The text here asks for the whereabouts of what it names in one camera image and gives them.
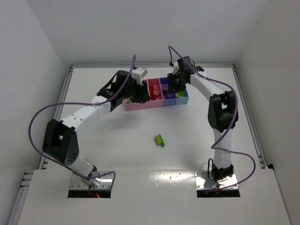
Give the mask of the purple arch lego brick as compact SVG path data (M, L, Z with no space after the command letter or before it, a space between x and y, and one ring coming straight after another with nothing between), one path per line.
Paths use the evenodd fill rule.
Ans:
M167 91L168 85L167 84L161 85L161 89L162 89L162 91Z

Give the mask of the green and lime brick stack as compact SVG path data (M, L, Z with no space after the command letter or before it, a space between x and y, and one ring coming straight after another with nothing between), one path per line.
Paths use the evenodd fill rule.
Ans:
M160 135L156 135L155 138L154 138L155 142L157 145L162 145L163 144L163 141L161 139L161 136Z

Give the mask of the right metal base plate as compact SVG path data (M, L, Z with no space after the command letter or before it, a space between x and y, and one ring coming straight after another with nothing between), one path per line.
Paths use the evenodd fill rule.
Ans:
M198 198L232 198L240 197L236 173L217 182L210 180L207 172L195 172L195 185Z

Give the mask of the thin green plate brick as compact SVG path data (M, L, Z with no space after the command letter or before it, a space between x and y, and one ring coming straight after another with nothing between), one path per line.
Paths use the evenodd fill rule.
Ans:
M164 142L164 140L163 140L161 134L158 135L158 144L159 144L160 146L162 146L162 147L165 146L165 142Z

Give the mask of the light blue bin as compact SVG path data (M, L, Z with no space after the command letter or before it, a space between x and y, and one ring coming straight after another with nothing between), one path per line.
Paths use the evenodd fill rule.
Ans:
M183 90L183 94L184 94L184 97L181 97L181 98L176 97L176 103L175 103L176 105L186 105L188 103L189 95L188 95L187 89Z

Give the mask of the small pink bin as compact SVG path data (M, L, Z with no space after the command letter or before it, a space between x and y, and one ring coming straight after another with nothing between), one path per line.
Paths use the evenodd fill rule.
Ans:
M150 95L150 108L162 107L164 103L159 78L147 80Z

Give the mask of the purple-blue bin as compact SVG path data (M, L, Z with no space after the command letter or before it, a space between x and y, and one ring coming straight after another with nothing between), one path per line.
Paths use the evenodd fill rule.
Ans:
M169 82L168 82L168 78L167 77L162 77L159 80L160 80L160 86L164 85L164 84L167 84L169 86ZM176 103L175 93L172 93L175 96L175 98L171 98L171 99L167 98L167 94L171 94L168 91L162 91L162 94L163 94L163 100L164 100L163 101L163 106L172 106L172 105L175 105L175 103Z

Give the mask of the large pink bin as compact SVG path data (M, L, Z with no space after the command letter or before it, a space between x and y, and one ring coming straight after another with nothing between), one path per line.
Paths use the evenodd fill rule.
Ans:
M142 82L145 85L146 90L147 90L147 96L148 96L147 101L145 103L134 103L131 100L132 103L128 104L127 101L130 100L130 99L125 99L125 100L123 100L123 106L124 106L125 111L128 112L128 111L137 111L137 110L150 109L150 94L149 94L148 81L146 79L146 80L143 80Z

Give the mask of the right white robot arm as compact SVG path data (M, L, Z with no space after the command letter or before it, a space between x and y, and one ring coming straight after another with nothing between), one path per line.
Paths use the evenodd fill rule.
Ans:
M184 57L170 62L173 72L167 75L168 93L177 93L190 84L200 91L209 102L208 122L213 129L215 143L212 145L214 158L208 166L208 176L214 182L233 175L231 159L232 129L238 120L237 99L234 91L221 89L216 82L204 77L201 66L190 65L191 59Z

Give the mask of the lime lego brick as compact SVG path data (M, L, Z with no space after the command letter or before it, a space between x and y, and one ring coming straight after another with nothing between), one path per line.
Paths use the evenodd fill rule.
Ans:
M182 98L182 97L184 97L183 91L177 92L177 93L176 93L176 97L177 97L177 98Z

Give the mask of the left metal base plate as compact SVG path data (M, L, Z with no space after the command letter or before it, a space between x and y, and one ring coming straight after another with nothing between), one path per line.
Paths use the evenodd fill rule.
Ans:
M68 198L111 198L115 181L115 172L96 171L92 173L94 179L84 179L72 174Z

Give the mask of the metal base plate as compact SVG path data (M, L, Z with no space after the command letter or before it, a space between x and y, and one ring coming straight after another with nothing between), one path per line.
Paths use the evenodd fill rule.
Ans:
M84 179L72 174L68 198L111 198L115 181L115 172L96 171L92 173L94 179Z
M217 182L210 180L207 172L195 172L195 185L198 198L232 198L240 197L236 173Z

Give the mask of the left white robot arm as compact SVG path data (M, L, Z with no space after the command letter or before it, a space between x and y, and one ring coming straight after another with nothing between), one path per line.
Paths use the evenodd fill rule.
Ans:
M78 135L126 99L138 104L149 101L147 83L143 80L146 74L145 68L134 68L130 73L119 70L87 105L61 120L49 121L43 152L83 180L95 179L97 169L80 154Z

